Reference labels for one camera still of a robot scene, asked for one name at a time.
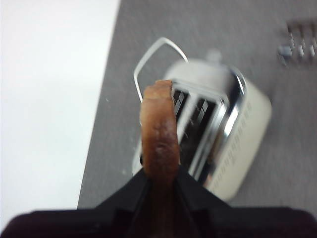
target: white wall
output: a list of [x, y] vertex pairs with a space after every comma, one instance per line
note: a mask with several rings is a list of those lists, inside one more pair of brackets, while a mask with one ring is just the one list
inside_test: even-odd
[[77, 207], [118, 5], [1, 1], [1, 229]]

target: blurry object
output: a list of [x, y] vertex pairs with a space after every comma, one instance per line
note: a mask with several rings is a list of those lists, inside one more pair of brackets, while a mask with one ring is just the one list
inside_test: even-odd
[[278, 57], [283, 65], [316, 63], [316, 27], [317, 19], [303, 19], [287, 23], [290, 43], [281, 45], [277, 49]]
[[[1, 238], [143, 238], [150, 236], [151, 181], [140, 170], [93, 209], [37, 211], [14, 218]], [[233, 208], [203, 189], [182, 166], [173, 183], [175, 238], [315, 238], [308, 212], [288, 207]]]
[[171, 91], [171, 80], [156, 81], [145, 89], [140, 110], [143, 168], [152, 182], [148, 208], [151, 237], [174, 237], [173, 184], [179, 147]]
[[[162, 45], [168, 44], [184, 60], [174, 63], [163, 79], [173, 82], [173, 98], [180, 146], [180, 163], [206, 189], [222, 200], [240, 187], [265, 133], [271, 115], [269, 99], [234, 68], [210, 61], [187, 59], [178, 46], [160, 38], [144, 54], [134, 71], [138, 74]], [[142, 167], [141, 140], [132, 164], [135, 175]]]

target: gray carpet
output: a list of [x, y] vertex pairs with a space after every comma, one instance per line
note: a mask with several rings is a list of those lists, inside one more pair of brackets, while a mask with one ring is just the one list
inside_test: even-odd
[[[317, 216], [317, 66], [283, 68], [285, 22], [317, 16], [316, 0], [123, 0], [106, 66], [78, 207], [94, 207], [131, 177], [140, 102], [133, 69], [159, 37], [191, 58], [217, 48], [271, 99], [273, 114], [232, 206], [291, 206]], [[141, 87], [178, 59], [162, 49]]]

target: toaster slot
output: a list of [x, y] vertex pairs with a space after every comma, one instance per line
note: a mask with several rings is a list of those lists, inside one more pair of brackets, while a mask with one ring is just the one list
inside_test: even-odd
[[188, 98], [188, 93], [182, 92], [180, 90], [174, 91], [173, 99], [174, 99], [174, 110], [175, 110], [176, 122], [178, 121], [182, 113], [182, 110], [184, 108], [187, 98]]
[[186, 169], [189, 169], [196, 154], [197, 148], [210, 122], [215, 103], [205, 99], [199, 99], [191, 118], [189, 119], [184, 135], [180, 143], [180, 161]]

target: wire handle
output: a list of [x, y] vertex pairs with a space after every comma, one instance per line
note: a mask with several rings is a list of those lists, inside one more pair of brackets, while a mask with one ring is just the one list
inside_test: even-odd
[[142, 58], [138, 62], [137, 66], [135, 67], [134, 72], [133, 72], [134, 83], [135, 83], [135, 87], [136, 87], [137, 92], [138, 92], [138, 96], [140, 98], [140, 102], [143, 101], [143, 97], [142, 97], [142, 93], [141, 93], [139, 81], [138, 81], [139, 73], [140, 73], [141, 69], [143, 68], [143, 66], [146, 64], [146, 62], [149, 60], [149, 58], [151, 58], [151, 56], [163, 45], [168, 45], [168, 46], [172, 47], [174, 50], [176, 50], [182, 56], [182, 58], [185, 60], [185, 62], [188, 63], [187, 56], [174, 42], [172, 42], [170, 39], [168, 39], [166, 37], [161, 37], [161, 38], [157, 39], [157, 41], [155, 41], [153, 43], [153, 45], [151, 45], [149, 47], [149, 49], [145, 52], [145, 54], [142, 56]]

